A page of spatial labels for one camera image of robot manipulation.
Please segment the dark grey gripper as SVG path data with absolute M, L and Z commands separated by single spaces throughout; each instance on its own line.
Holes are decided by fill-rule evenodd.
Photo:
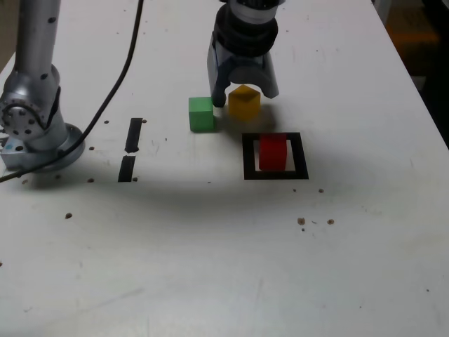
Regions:
M 260 56 L 237 55 L 227 50 L 212 35 L 207 70 L 210 96 L 215 107 L 225 106 L 225 90 L 230 82 L 257 86 L 267 98 L 275 98 L 279 94 L 270 52 Z

